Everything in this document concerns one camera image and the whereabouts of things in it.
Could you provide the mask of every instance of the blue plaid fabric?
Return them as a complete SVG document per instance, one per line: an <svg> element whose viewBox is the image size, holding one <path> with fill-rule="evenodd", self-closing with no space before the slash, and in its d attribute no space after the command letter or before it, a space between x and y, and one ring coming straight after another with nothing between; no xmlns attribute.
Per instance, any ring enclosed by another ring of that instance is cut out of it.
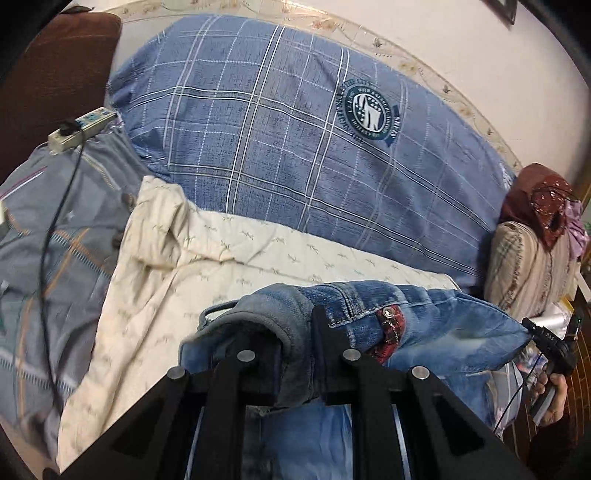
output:
<svg viewBox="0 0 591 480"><path fill-rule="evenodd" d="M390 145L342 124L340 87L355 79L400 112ZM109 90L148 168L199 207L482 284L514 176L437 96L378 60L280 25L195 15L143 46Z"/></svg>

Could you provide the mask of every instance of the power strip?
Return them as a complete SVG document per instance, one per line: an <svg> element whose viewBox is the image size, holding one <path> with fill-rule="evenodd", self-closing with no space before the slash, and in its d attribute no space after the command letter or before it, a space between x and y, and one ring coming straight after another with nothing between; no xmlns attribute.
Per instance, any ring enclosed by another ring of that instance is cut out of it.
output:
<svg viewBox="0 0 591 480"><path fill-rule="evenodd" d="M113 120L117 114L105 107L97 108L81 117L77 118L76 121L82 127L82 132L74 132L71 135L63 137L59 130L50 133L47 136L47 145L53 153L61 153L68 150L69 148L77 147L82 143L82 138L94 137L100 132L103 127Z"/></svg>

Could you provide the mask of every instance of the printed emblem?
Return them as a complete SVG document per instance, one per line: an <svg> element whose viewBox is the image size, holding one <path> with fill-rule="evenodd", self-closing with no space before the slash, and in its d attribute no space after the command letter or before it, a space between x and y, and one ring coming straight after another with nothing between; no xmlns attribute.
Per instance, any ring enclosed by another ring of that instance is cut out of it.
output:
<svg viewBox="0 0 591 480"><path fill-rule="evenodd" d="M390 146L400 132L398 105L390 107L367 80L351 79L341 85L337 115L343 128L359 140L384 140Z"/></svg>

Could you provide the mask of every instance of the thin black wire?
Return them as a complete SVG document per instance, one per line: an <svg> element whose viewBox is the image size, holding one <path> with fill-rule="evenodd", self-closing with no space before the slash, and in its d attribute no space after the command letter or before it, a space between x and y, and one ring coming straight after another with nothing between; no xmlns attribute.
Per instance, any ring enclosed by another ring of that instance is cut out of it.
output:
<svg viewBox="0 0 591 480"><path fill-rule="evenodd" d="M66 199L72 189L72 184L74 183L74 178L76 173L78 172L78 167L80 167L80 161L82 160L82 151L84 150L84 145L86 143L86 136L84 132L80 129L80 134L82 135L82 144L80 146L80 152L78 153L78 159L76 160L76 164L74 166L74 171L72 172L72 176L70 177L70 181L64 191L64 195L61 197L61 201L59 206L57 207L56 214L53 217L53 220L50 223L49 228L45 234L45 238L43 240L43 246L41 247L41 264L39 265L39 282L38 282L38 290L37 294L39 295L39 315L41 317L41 330L43 331L43 344L45 349L45 361L47 364L47 373L49 377L49 386L51 390L51 395L53 397L53 405L55 408L58 409L60 415L63 413L63 405L61 402L61 397L59 390L57 388L57 378L53 376L53 369L51 367L51 359L49 354L49 333L47 331L47 318L46 318L46 306L45 306L45 289L46 289L46 276L45 276L45 257L47 256L47 250L49 249L49 242L51 240L51 236L56 229L57 221L60 217L61 210L66 203Z"/></svg>
<svg viewBox="0 0 591 480"><path fill-rule="evenodd" d="M517 390L515 390L515 393L513 394L513 396L511 397L511 399L509 400L509 403L507 404L507 406L505 407L505 410L503 411L501 418L499 419L499 421L496 422L495 425L495 429L492 431L492 433L496 433L497 429L499 428L499 425L501 424L501 420L503 419L503 417L505 416L505 413L507 413L507 410L509 410L509 407L511 406L511 404L513 403L513 400L515 400L515 397L517 396L517 394L519 393L519 391L523 388L523 386L525 385L525 383L527 382L527 379L531 376L531 374L534 372L534 368L536 367L536 365L538 364L538 362L540 361L540 358L542 358L542 354L538 355L538 358L535 359L534 362L534 366L531 367L530 373L527 374L527 376L525 377L525 380L523 380L523 383L517 388Z"/></svg>

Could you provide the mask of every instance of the pink fabric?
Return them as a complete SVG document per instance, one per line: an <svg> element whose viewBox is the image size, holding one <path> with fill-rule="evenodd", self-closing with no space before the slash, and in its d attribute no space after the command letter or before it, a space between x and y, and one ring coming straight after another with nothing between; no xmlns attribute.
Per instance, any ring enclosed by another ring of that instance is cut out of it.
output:
<svg viewBox="0 0 591 480"><path fill-rule="evenodd" d="M581 221L581 202L567 200L564 213L566 214L566 229L570 240L570 259L574 260L583 255L589 241L589 236Z"/></svg>

